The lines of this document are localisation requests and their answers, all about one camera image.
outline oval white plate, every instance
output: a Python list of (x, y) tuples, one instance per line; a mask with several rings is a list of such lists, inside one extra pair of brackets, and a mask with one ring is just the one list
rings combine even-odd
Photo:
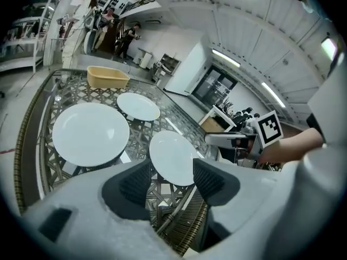
[(117, 157), (129, 139), (129, 125), (116, 109), (99, 103), (71, 106), (56, 119), (52, 140), (68, 162), (92, 167)]
[(118, 107), (135, 119), (152, 121), (160, 117), (157, 105), (147, 97), (137, 93), (123, 93), (117, 98)]
[(154, 168), (167, 181), (189, 186), (193, 180), (193, 158), (199, 158), (194, 146), (172, 131), (155, 134), (150, 142), (150, 157)]

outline ceiling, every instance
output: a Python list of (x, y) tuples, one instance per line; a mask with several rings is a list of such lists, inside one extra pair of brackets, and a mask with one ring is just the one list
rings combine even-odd
[[(330, 59), (321, 48), (332, 24), (307, 13), (296, 0), (156, 0), (164, 24), (206, 32), (210, 47), (241, 63), (236, 68), (215, 57), (236, 74), (268, 107), (289, 123), (306, 126), (308, 100), (324, 82)], [(261, 86), (267, 83), (281, 98), (281, 108)]]

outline yellow plastic container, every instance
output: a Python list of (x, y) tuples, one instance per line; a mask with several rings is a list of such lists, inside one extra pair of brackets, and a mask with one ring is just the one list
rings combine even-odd
[(87, 72), (92, 88), (125, 88), (130, 79), (123, 71), (107, 67), (89, 66)]

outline wicker table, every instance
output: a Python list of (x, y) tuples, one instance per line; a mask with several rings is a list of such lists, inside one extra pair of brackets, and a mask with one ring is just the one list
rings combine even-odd
[[(61, 72), (70, 73), (65, 84), (60, 80), (56, 80), (56, 83), (54, 80), (59, 78), (56, 76), (59, 76)], [(130, 80), (124, 89), (95, 89), (88, 85), (86, 75), (84, 70), (56, 70), (52, 72), (28, 108), (18, 137), (15, 156), (15, 186), (21, 212), (24, 212), (33, 203), (32, 200), (35, 200), (34, 195), (27, 194), (30, 190), (28, 185), (33, 184), (23, 180), (24, 177), (29, 176), (29, 172), (30, 177), (33, 178), (33, 169), (26, 168), (25, 165), (28, 162), (30, 150), (28, 138), (35, 129), (39, 132), (38, 170), (45, 194), (60, 187), (63, 182), (73, 176), (135, 159), (148, 158), (151, 138), (163, 130), (179, 130), (201, 156), (216, 159), (217, 149), (204, 142), (204, 130), (155, 85)], [(146, 122), (136, 120), (123, 113), (118, 108), (116, 100), (124, 92), (141, 94), (152, 100), (160, 109), (159, 119)], [(130, 127), (129, 141), (125, 153), (113, 161), (98, 167), (77, 166), (73, 170), (66, 170), (66, 161), (57, 153), (53, 145), (53, 125), (56, 118), (65, 109), (86, 102), (102, 103), (116, 108), (128, 121)], [(193, 188), (193, 185), (180, 187), (167, 182), (152, 167), (152, 183), (148, 189), (146, 200), (151, 224), (153, 229), (180, 255), (183, 255), (188, 249), (207, 212), (207, 206), (197, 191), (192, 196), (185, 211), (182, 211)]]

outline white pants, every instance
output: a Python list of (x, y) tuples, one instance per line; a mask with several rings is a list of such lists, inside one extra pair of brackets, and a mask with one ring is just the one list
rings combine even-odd
[(95, 49), (98, 49), (99, 46), (102, 44), (102, 42), (103, 42), (103, 40), (104, 40), (104, 38), (105, 38), (106, 32), (104, 32), (102, 29), (99, 30), (99, 32), (98, 32), (97, 35), (95, 36), (95, 39), (98, 38), (98, 35), (100, 35), (100, 37), (99, 37), (98, 42), (97, 42), (96, 45), (95, 45)]
[(63, 68), (77, 68), (78, 49), (86, 37), (87, 31), (83, 29), (71, 29), (65, 41), (62, 53)]

